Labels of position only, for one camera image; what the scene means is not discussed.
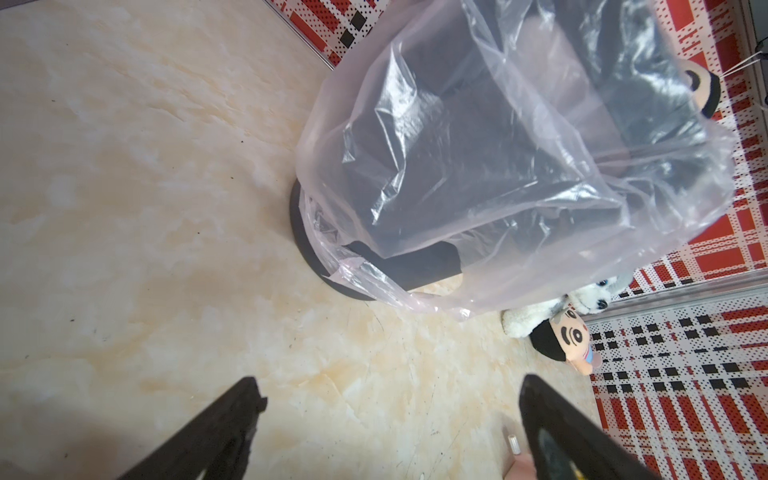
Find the plush toy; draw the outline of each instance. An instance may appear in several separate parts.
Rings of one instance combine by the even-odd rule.
[[[531,332],[531,344],[540,354],[559,362],[568,362],[582,375],[600,368],[603,360],[592,350],[589,330],[584,320],[566,309]]]
[[[522,338],[530,335],[540,323],[561,312],[568,304],[582,315],[600,312],[605,310],[611,299],[627,288],[631,282],[632,273],[624,273],[584,286],[557,299],[516,310],[505,310],[502,312],[502,328],[510,337]]]
[[[694,102],[701,109],[701,114],[712,118],[720,103],[720,77],[690,60],[681,60],[680,64],[690,81],[690,90],[694,93]]]

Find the perforated metal panel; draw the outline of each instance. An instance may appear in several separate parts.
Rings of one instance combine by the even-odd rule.
[[[331,65],[365,38],[389,0],[264,0]]]
[[[768,293],[589,324],[603,429],[664,478],[768,478]]]

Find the stuffed dog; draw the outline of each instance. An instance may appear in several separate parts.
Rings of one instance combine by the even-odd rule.
[[[568,304],[571,304],[581,315],[600,312],[608,307],[611,298],[627,288],[630,283],[632,283],[632,273],[624,273],[584,286],[556,299],[516,310],[504,310],[502,328],[510,337],[522,338],[530,335],[540,323],[560,313]]]

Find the marble floor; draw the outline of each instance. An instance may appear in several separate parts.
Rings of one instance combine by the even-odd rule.
[[[332,291],[293,245],[327,67],[262,0],[0,12],[0,477],[114,478],[242,376],[247,478],[500,478],[537,372],[503,336]]]

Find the clear plastic bag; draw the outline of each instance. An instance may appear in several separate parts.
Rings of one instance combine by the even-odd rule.
[[[733,195],[645,0],[395,0],[326,80],[297,147],[302,212],[336,282],[467,317],[648,264]],[[381,257],[455,245],[461,286],[409,293]]]

